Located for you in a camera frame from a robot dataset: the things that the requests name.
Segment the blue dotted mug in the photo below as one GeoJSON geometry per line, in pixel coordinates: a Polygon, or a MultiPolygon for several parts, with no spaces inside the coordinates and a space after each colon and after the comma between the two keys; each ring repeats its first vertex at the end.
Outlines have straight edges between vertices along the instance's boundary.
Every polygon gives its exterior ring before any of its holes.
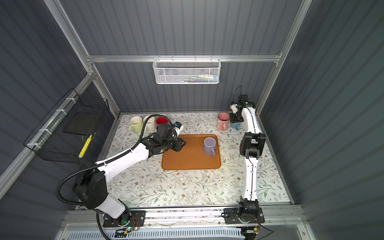
{"type": "Polygon", "coordinates": [[[231,128],[236,131],[240,131],[242,129],[242,123],[241,122],[231,123],[231,128]]]}

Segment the pink ghost pattern mug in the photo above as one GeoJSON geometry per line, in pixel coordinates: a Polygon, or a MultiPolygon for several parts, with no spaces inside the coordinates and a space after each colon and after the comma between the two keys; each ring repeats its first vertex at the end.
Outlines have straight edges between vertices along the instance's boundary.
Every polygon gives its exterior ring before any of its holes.
{"type": "Polygon", "coordinates": [[[226,131],[230,122],[230,115],[228,113],[219,113],[218,114],[218,130],[226,131]]]}

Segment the red mug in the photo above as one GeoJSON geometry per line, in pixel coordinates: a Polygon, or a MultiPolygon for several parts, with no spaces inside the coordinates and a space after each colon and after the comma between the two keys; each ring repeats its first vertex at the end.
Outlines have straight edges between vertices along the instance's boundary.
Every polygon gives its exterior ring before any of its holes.
{"type": "Polygon", "coordinates": [[[166,118],[164,118],[164,117],[158,117],[156,119],[156,123],[157,123],[157,125],[168,124],[169,121],[166,118]]]}

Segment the white mug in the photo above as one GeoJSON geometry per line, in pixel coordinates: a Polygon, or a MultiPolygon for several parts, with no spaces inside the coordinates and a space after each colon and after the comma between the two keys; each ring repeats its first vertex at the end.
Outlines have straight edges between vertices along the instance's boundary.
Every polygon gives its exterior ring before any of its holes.
{"type": "Polygon", "coordinates": [[[157,129],[157,124],[156,124],[156,118],[155,117],[146,116],[143,119],[143,122],[145,122],[145,121],[147,121],[146,129],[148,131],[155,131],[157,129]]]}

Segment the purple mug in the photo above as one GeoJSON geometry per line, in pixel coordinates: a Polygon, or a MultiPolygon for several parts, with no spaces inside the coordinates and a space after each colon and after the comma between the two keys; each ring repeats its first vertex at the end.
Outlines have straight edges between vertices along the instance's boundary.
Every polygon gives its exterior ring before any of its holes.
{"type": "Polygon", "coordinates": [[[203,151],[205,154],[210,155],[212,157],[216,156],[216,140],[212,137],[208,137],[204,139],[203,151]]]}

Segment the light green mug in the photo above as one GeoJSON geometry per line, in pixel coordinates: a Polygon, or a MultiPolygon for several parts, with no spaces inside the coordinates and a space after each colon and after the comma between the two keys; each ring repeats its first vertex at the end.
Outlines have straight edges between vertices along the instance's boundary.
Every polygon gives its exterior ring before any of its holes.
{"type": "Polygon", "coordinates": [[[143,130],[144,122],[142,117],[140,116],[135,116],[130,119],[130,126],[129,126],[129,131],[130,132],[136,132],[136,133],[141,133],[143,130]]]}

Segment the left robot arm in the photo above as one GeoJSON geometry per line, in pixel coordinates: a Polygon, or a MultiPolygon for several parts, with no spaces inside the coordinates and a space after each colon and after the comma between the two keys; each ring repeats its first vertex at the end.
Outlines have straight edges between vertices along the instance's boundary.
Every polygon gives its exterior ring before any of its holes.
{"type": "Polygon", "coordinates": [[[111,158],[99,161],[94,170],[87,170],[76,176],[74,193],[89,210],[105,213],[117,219],[128,212],[128,208],[109,194],[107,184],[114,177],[132,165],[168,150],[179,152],[186,142],[179,138],[184,126],[175,122],[173,125],[161,124],[157,131],[141,137],[137,144],[111,158]]]}

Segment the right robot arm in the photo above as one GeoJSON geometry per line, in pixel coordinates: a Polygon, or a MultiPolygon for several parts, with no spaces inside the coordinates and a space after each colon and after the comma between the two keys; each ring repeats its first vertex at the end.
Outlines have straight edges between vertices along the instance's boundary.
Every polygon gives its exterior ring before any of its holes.
{"type": "Polygon", "coordinates": [[[259,158],[262,156],[266,135],[257,123],[256,105],[247,95],[240,94],[236,101],[231,102],[232,116],[236,122],[244,123],[246,132],[240,143],[239,152],[245,161],[244,190],[242,192],[237,213],[240,221],[257,224],[264,223],[264,214],[259,206],[257,186],[257,169],[259,158]]]}

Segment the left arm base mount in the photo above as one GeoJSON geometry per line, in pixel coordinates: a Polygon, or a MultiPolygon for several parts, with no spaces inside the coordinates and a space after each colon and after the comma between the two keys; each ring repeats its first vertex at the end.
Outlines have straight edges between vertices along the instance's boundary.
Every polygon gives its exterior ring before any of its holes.
{"type": "Polygon", "coordinates": [[[104,217],[104,228],[139,228],[144,225],[146,218],[146,211],[125,211],[117,219],[112,218],[109,215],[104,217]]]}

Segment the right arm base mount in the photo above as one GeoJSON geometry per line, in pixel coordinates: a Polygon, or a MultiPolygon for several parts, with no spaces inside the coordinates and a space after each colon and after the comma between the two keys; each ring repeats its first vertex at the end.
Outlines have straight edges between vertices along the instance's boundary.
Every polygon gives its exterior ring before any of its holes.
{"type": "Polygon", "coordinates": [[[258,209],[256,214],[250,213],[249,211],[243,211],[239,214],[236,208],[225,208],[221,213],[221,217],[224,218],[227,225],[265,223],[264,213],[261,208],[258,209]]]}

